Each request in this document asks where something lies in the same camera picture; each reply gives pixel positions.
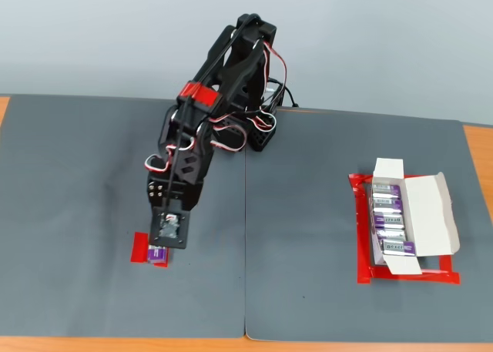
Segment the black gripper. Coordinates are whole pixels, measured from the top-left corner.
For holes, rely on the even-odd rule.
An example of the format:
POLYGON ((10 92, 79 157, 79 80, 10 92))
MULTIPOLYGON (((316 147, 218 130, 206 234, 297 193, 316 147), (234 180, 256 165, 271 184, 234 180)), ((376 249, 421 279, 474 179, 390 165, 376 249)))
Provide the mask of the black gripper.
POLYGON ((168 193, 169 173, 148 173, 147 196, 151 207, 161 207, 166 203, 166 198, 179 200, 181 208, 185 211, 192 210, 199 202, 203 189, 203 180, 197 184, 191 184, 178 177, 173 178, 171 192, 168 193))

